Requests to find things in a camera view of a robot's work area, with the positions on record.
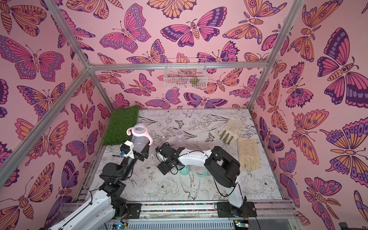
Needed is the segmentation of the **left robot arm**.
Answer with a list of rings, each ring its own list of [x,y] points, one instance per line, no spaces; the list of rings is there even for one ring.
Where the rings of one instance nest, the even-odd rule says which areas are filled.
[[[133,150],[135,144],[126,141],[120,148],[124,154],[120,164],[107,163],[100,178],[103,183],[87,201],[60,222],[44,230],[96,230],[112,219],[124,222],[139,219],[141,204],[129,204],[121,197],[126,184],[124,183],[133,172],[138,160],[148,158],[151,142],[142,151]]]

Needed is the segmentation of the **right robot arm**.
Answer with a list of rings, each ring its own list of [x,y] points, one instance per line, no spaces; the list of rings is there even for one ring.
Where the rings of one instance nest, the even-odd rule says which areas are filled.
[[[189,174],[190,166],[204,167],[205,176],[212,176],[215,187],[221,185],[227,188],[230,205],[241,208],[244,199],[239,185],[240,163],[222,147],[215,146],[211,150],[190,150],[186,148],[172,148],[167,142],[155,149],[157,158],[161,161],[158,169],[163,175],[176,169],[180,174]]]

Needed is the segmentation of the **clear baby bottle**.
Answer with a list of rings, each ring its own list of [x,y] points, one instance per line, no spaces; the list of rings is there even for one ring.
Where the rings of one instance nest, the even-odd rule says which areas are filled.
[[[146,144],[150,142],[148,135],[148,130],[143,124],[137,124],[131,129],[132,139],[134,144],[133,150],[135,152],[142,152]]]
[[[186,141],[186,138],[185,138],[184,131],[182,131],[181,129],[176,130],[176,133],[175,133],[175,145],[176,145],[176,147],[178,147],[178,148],[183,147],[184,144],[185,144],[185,141]]]

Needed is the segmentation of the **green artificial grass mat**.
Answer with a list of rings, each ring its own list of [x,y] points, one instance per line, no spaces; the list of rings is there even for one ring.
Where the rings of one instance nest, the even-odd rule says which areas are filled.
[[[130,140],[126,131],[137,124],[139,110],[138,106],[114,110],[103,138],[103,145],[119,145]]]

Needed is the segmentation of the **beige glove green fingers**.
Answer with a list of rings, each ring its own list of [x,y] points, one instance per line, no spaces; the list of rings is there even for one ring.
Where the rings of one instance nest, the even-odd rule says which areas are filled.
[[[244,123],[231,117],[219,132],[219,138],[223,143],[230,145],[238,139],[243,129]]]

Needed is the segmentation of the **mint bottle cap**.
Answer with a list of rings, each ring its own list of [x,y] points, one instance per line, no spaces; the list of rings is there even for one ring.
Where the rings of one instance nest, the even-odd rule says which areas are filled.
[[[179,173],[182,175],[182,176],[187,176],[190,174],[190,167],[188,165],[184,166],[183,168],[181,168],[179,170]]]

